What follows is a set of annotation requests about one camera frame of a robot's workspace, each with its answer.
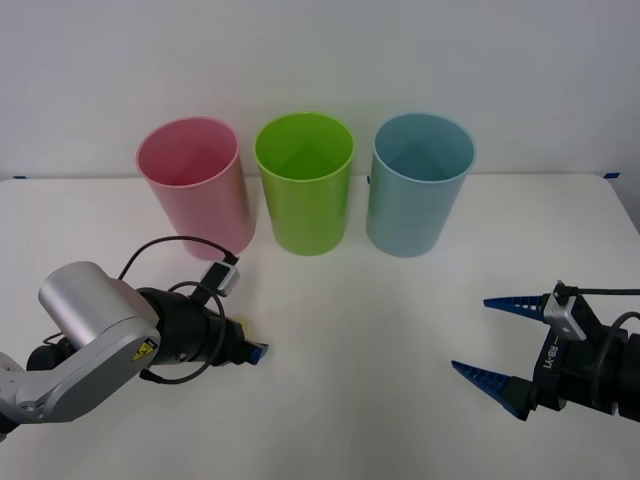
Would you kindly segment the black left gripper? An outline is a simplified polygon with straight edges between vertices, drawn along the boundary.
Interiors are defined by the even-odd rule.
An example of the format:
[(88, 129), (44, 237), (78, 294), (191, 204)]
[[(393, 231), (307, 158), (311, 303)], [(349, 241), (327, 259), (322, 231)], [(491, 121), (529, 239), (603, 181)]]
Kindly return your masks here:
[[(207, 309), (207, 329), (205, 340), (199, 352), (199, 360), (204, 362), (214, 351), (221, 333), (222, 321), (219, 315)], [(246, 339), (244, 324), (240, 318), (227, 318), (225, 332), (220, 349), (211, 366), (218, 367), (227, 364), (257, 365), (266, 355), (269, 345)]]

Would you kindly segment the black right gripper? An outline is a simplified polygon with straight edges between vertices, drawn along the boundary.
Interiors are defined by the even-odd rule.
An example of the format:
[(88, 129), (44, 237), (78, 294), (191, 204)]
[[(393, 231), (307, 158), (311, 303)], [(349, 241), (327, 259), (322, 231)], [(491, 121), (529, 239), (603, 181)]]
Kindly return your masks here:
[(452, 367), (515, 418), (526, 421), (538, 406), (560, 411), (575, 403), (612, 415), (622, 411), (619, 374), (625, 330), (603, 325), (579, 294), (490, 298), (487, 308), (549, 326), (532, 381), (452, 361)]

